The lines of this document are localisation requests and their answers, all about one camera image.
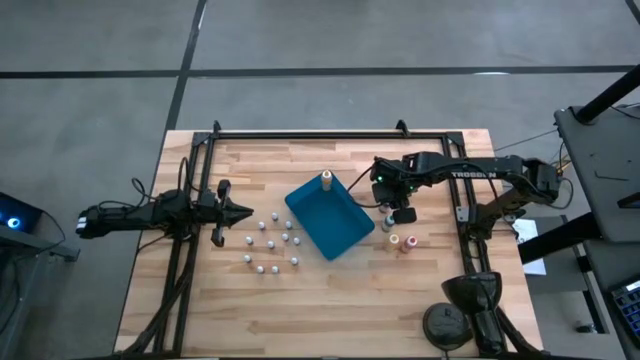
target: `concrete floor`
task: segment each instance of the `concrete floor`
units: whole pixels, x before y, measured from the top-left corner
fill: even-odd
[[[0,72],[179,69],[196,3],[0,0]],[[633,65],[638,35],[622,0],[210,0],[192,67]],[[228,129],[390,128],[401,118],[412,128],[488,128],[499,147],[553,129],[554,110],[620,75],[190,79],[177,128],[214,119]],[[81,241],[75,220],[101,200],[137,200],[132,176],[151,186],[175,86],[0,80],[0,191],[50,211],[82,248],[77,263],[49,264],[16,358],[111,352],[138,234]],[[550,160],[559,144],[554,134],[501,154]],[[586,211],[580,194],[569,211]],[[533,302],[547,350],[620,354],[611,336],[575,336],[573,322],[588,314],[573,295]]]

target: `spool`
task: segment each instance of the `spool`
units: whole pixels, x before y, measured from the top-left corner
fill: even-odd
[[[329,191],[331,190],[331,180],[333,180],[333,174],[331,171],[325,170],[322,172],[322,190]]]
[[[400,251],[403,253],[408,253],[414,247],[418,246],[418,239],[415,236],[409,236],[400,247]]]
[[[387,251],[394,251],[398,248],[398,245],[400,245],[400,237],[396,234],[391,234],[385,242],[385,249]]]
[[[383,214],[388,213],[389,209],[390,209],[389,204],[382,204],[382,205],[378,206],[378,211],[380,211]]]
[[[389,232],[391,231],[391,227],[395,225],[395,221],[393,220],[393,216],[389,215],[382,221],[382,231]]]

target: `blue plastic bin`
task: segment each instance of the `blue plastic bin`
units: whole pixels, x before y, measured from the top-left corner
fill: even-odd
[[[284,199],[322,255],[331,261],[362,240],[375,224],[333,174],[331,190],[322,190],[320,175]]]

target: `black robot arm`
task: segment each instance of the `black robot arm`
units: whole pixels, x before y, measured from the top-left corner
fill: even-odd
[[[558,198],[561,178],[553,166],[538,159],[518,156],[450,158],[434,152],[408,154],[401,160],[374,159],[370,179],[377,203],[394,209],[396,223],[416,220],[409,197],[420,186],[432,186],[447,179],[505,180],[513,188],[488,204],[478,204],[462,214],[465,231],[471,237],[491,238],[491,229],[503,215],[522,216],[528,203],[551,204]]]
[[[251,216],[253,210],[231,201],[228,180],[218,184],[217,197],[209,189],[203,191],[199,202],[192,202],[184,191],[174,189],[139,207],[91,206],[80,213],[76,233],[83,239],[93,239],[111,231],[161,229],[166,235],[187,236],[193,225],[214,223],[211,240],[222,247],[222,228]]]

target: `black stand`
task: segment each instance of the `black stand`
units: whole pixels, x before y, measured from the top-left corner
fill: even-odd
[[[584,125],[590,124],[598,115],[607,110],[640,86],[640,65],[636,65],[618,81],[591,100],[576,114],[577,120]]]

